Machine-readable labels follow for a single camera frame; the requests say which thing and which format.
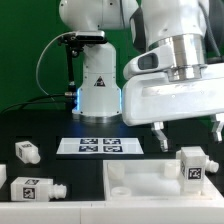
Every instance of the metal cylinder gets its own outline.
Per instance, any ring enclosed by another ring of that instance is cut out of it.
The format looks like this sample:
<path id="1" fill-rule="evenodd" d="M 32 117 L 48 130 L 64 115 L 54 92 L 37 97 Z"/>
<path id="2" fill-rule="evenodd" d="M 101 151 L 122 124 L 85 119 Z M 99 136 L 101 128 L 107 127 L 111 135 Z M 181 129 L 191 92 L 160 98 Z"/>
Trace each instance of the metal cylinder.
<path id="1" fill-rule="evenodd" d="M 170 82 L 201 78 L 201 67 L 206 67 L 205 47 L 201 35 L 185 34 L 160 40 L 149 50 L 162 45 L 173 49 L 174 65 L 167 69 Z"/>

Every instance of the sticker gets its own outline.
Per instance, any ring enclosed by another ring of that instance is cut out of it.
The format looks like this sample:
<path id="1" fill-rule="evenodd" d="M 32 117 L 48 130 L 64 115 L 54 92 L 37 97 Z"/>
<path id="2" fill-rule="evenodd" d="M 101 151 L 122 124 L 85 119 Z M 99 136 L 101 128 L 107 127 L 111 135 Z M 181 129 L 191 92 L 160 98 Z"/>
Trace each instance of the sticker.
<path id="1" fill-rule="evenodd" d="M 39 180 L 29 179 L 25 184 L 27 185 L 36 185 Z"/>
<path id="2" fill-rule="evenodd" d="M 35 188 L 23 188 L 23 198 L 24 199 L 35 199 L 36 193 Z"/>
<path id="3" fill-rule="evenodd" d="M 23 157 L 23 150 L 21 148 L 19 148 L 19 157 Z"/>
<path id="4" fill-rule="evenodd" d="M 29 147 L 32 147 L 31 144 L 25 144 L 25 145 L 22 145 L 23 148 L 29 148 Z"/>
<path id="5" fill-rule="evenodd" d="M 181 172 L 182 172 L 183 176 L 185 177 L 185 165 L 183 162 L 181 163 Z"/>
<path id="6" fill-rule="evenodd" d="M 201 180 L 202 169 L 201 168 L 189 168 L 188 180 Z"/>
<path id="7" fill-rule="evenodd" d="M 120 145 L 121 140 L 119 138 L 116 138 L 116 139 L 105 138 L 105 139 L 103 139 L 103 144 L 105 144 L 105 145 Z"/>
<path id="8" fill-rule="evenodd" d="M 79 152 L 98 152 L 98 146 L 79 146 Z"/>
<path id="9" fill-rule="evenodd" d="M 82 138 L 80 144 L 98 144 L 97 138 Z"/>
<path id="10" fill-rule="evenodd" d="M 104 152 L 123 152 L 121 146 L 104 146 L 103 151 Z"/>
<path id="11" fill-rule="evenodd" d="M 98 86 L 98 87 L 105 87 L 106 86 L 101 76 L 97 79 L 94 86 Z"/>

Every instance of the black table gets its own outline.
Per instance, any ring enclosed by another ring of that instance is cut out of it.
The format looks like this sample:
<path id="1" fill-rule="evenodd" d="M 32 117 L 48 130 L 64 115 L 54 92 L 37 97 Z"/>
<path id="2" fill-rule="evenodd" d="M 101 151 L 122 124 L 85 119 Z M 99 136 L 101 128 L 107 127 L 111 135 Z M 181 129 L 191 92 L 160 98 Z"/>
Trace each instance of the black table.
<path id="1" fill-rule="evenodd" d="M 214 143 L 210 129 L 206 118 L 166 122 L 165 133 L 172 140 L 172 148 L 163 153 L 150 125 L 128 127 L 122 121 L 81 123 L 66 111 L 8 111 L 0 116 L 0 164 L 7 165 L 7 182 L 0 190 L 0 202 L 10 201 L 10 184 L 17 177 L 53 178 L 56 184 L 67 186 L 66 201 L 104 200 L 102 159 L 108 158 L 58 158 L 56 151 L 63 137 L 138 138 L 143 159 L 172 159 L 182 146 L 201 146 L 210 159 L 220 164 L 218 173 L 207 176 L 224 195 L 224 144 Z M 39 164 L 24 164 L 16 157 L 15 143 L 20 141 L 30 141 L 39 148 Z"/>

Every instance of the green wall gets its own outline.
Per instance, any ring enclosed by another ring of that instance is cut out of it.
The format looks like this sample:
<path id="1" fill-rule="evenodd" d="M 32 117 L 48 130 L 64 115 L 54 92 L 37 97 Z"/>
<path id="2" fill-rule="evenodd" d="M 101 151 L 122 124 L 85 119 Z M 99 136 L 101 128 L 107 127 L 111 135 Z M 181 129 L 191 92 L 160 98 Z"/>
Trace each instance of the green wall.
<path id="1" fill-rule="evenodd" d="M 43 95 L 35 80 L 39 56 L 54 37 L 69 31 L 60 20 L 59 3 L 60 0 L 0 1 L 0 110 Z M 125 83 L 122 70 L 127 61 L 136 55 L 131 35 L 124 31 L 106 33 L 117 49 L 117 84 L 122 87 Z M 81 58 L 75 59 L 74 67 L 80 84 Z M 66 91 L 64 46 L 59 47 L 55 43 L 47 51 L 40 67 L 40 81 L 49 93 Z"/>

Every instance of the white cube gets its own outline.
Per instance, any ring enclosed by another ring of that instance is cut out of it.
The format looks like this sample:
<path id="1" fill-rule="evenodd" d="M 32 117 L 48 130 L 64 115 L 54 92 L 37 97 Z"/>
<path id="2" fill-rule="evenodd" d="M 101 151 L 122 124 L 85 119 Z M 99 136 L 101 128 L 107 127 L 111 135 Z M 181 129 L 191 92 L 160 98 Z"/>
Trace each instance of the white cube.
<path id="1" fill-rule="evenodd" d="M 201 147 L 181 148 L 181 175 L 182 191 L 199 192 L 202 190 L 205 175 L 206 155 Z"/>

